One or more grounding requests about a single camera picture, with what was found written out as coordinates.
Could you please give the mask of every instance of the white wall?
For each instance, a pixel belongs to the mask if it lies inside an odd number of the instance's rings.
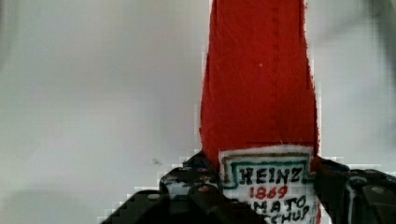
[[[200,148],[209,1],[2,4],[2,223],[99,222]],[[322,155],[396,171],[379,18],[362,0],[308,4]]]

